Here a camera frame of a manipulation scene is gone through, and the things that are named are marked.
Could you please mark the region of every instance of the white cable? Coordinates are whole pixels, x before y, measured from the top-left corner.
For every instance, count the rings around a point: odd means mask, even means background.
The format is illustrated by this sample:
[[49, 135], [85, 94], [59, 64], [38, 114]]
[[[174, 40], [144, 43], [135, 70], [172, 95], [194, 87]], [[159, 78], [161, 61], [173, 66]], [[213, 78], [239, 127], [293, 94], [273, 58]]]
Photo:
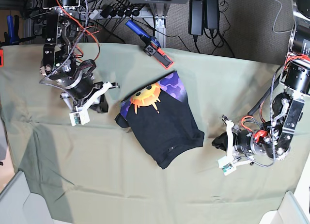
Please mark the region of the white cable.
[[276, 15], [275, 22], [273, 23], [273, 26], [272, 26], [272, 31], [273, 31], [274, 33], [276, 33], [276, 34], [281, 34], [281, 33], [288, 33], [288, 32], [291, 32], [292, 30], [281, 31], [281, 32], [278, 32], [278, 31], [276, 31], [276, 30], [275, 30], [275, 25], [276, 25], [276, 22], [277, 22], [278, 16], [279, 16], [279, 14], [280, 14], [280, 12], [281, 12], [281, 10], [282, 10], [282, 3], [281, 3], [279, 0], [273, 0], [273, 1], [278, 2], [281, 6], [280, 6], [280, 9], [279, 9], [279, 11], [278, 11], [278, 13], [277, 13], [277, 15]]

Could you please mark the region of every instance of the screw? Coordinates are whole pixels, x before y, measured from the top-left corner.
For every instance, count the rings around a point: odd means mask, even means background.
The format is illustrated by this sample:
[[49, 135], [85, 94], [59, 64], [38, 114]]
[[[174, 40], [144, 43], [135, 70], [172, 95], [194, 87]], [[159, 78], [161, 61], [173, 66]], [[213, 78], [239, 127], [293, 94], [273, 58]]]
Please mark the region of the screw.
[[277, 150], [277, 154], [278, 155], [282, 155], [284, 153], [284, 150], [280, 147], [278, 150]]
[[45, 70], [46, 70], [47, 72], [49, 72], [49, 71], [52, 70], [52, 68], [50, 67], [50, 65], [47, 65], [47, 66], [45, 67]]

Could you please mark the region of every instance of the orange wire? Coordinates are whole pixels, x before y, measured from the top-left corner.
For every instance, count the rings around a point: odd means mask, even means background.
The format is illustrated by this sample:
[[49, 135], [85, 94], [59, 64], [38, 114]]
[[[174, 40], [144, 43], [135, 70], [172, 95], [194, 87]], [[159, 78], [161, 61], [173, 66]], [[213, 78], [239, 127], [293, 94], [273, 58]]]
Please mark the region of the orange wire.
[[84, 52], [83, 52], [83, 50], [81, 50], [81, 48], [79, 46], [77, 46], [77, 50], [81, 53], [81, 54], [77, 55], [78, 57], [84, 56]]
[[297, 55], [290, 54], [285, 59], [284, 69], [286, 70], [288, 64], [297, 59], [310, 61], [310, 58], [305, 54], [297, 54]]
[[241, 125], [242, 125], [243, 128], [245, 128], [246, 130], [251, 131], [251, 132], [253, 133], [253, 130], [251, 130], [249, 127], [246, 127], [246, 126], [243, 124], [243, 122], [245, 121], [245, 119], [248, 119], [248, 118], [254, 119], [254, 117], [252, 117], [252, 116], [244, 116], [244, 117], [241, 119]]
[[262, 119], [262, 122], [265, 123], [265, 119], [263, 118], [263, 104], [265, 103], [265, 101], [263, 101], [261, 104], [260, 104], [260, 114], [261, 114], [261, 119]]
[[84, 28], [84, 26], [81, 25], [79, 21], [77, 21], [75, 18], [73, 18], [72, 16], [70, 16], [70, 14], [67, 13], [67, 11], [62, 7], [62, 5], [60, 4], [59, 0], [56, 0], [56, 2], [57, 2], [57, 4], [58, 4], [58, 6], [62, 9], [62, 11], [63, 11], [64, 13], [66, 13], [66, 15], [67, 15], [69, 18], [71, 18], [72, 20], [74, 20], [82, 29], [85, 29], [85, 32], [87, 32], [87, 33], [95, 40], [95, 42], [96, 42], [97, 45], [98, 45], [98, 54], [97, 54], [97, 56], [96, 56], [95, 59], [94, 59], [94, 61], [96, 61], [96, 59], [97, 59], [97, 58], [99, 57], [99, 55], [100, 55], [100, 45], [99, 45], [99, 42], [98, 42], [97, 38], [94, 37], [94, 35], [92, 35], [92, 33], [91, 33], [90, 31], [88, 31], [86, 28]]

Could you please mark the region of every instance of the purple camo print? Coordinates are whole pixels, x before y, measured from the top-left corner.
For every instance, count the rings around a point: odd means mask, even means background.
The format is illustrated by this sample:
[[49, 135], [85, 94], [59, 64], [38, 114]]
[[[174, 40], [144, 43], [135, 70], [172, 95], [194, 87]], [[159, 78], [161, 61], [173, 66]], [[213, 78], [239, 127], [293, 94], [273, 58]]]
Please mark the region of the purple camo print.
[[[183, 102], [186, 98], [185, 87], [176, 71], [158, 81], [160, 88], [173, 98]], [[121, 102], [121, 115], [126, 119], [130, 107], [130, 98]]]
[[185, 87], [176, 71], [161, 79], [159, 85], [163, 91], [181, 102], [186, 98]]

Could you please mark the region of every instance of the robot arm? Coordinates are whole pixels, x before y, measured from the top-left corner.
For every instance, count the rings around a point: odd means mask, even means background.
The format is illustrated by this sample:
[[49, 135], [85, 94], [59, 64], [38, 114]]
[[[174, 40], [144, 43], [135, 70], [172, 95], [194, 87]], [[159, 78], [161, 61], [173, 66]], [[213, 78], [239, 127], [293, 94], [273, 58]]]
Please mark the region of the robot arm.
[[88, 3], [86, 6], [85, 26], [82, 28], [70, 12], [81, 4], [81, 0], [44, 0], [44, 8], [50, 10], [46, 17], [46, 41], [40, 68], [44, 78], [41, 84], [57, 87], [63, 91], [61, 99], [69, 107], [71, 124], [86, 124], [90, 121], [88, 108], [99, 113], [108, 111], [104, 93], [118, 87], [115, 83], [94, 83], [94, 60], [84, 60], [77, 64], [80, 56], [75, 50], [88, 25]]
[[[310, 0], [293, 0], [293, 14], [295, 25], [289, 40], [287, 59], [274, 74], [270, 89], [270, 121], [258, 123], [252, 116], [246, 116], [241, 121], [242, 130], [223, 116], [226, 132], [212, 142], [214, 147], [227, 152], [218, 160], [219, 168], [225, 175], [235, 171], [237, 166], [249, 163], [269, 167], [277, 160], [283, 160], [290, 152], [296, 125], [302, 117], [304, 97], [309, 96], [310, 89]], [[273, 99], [279, 70], [279, 82], [284, 86], [284, 91]], [[257, 122], [260, 128], [251, 130], [245, 127], [243, 122], [246, 120]], [[266, 155], [272, 162], [268, 165], [258, 163], [254, 155]]]

